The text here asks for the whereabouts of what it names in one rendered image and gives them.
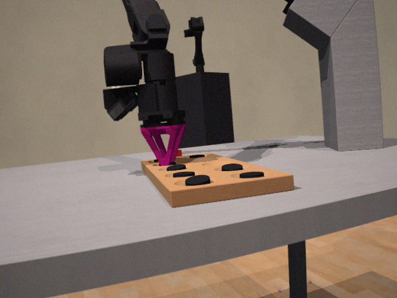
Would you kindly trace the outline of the orange wooden tray with round pockets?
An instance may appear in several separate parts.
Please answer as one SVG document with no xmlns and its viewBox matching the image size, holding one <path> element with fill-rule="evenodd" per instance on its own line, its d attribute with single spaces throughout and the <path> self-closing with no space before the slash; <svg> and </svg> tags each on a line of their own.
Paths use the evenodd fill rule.
<svg viewBox="0 0 397 298">
<path fill-rule="evenodd" d="M 205 155 L 205 157 L 190 158 L 191 155 L 176 157 L 174 160 L 176 164 L 186 165 L 186 169 L 178 171 L 167 171 L 167 167 L 170 165 L 159 166 L 159 162 L 154 162 L 156 159 L 141 161 L 143 172 L 172 208 L 294 190 L 292 174 L 213 153 L 198 155 Z M 221 167 L 225 164 L 240 164 L 243 166 L 243 170 L 222 171 Z M 212 184 L 186 186 L 185 180 L 191 176 L 173 177 L 176 172 L 186 171 L 195 172 L 195 176 L 207 175 Z M 240 174 L 244 172 L 264 172 L 264 177 L 240 178 Z"/>
</svg>

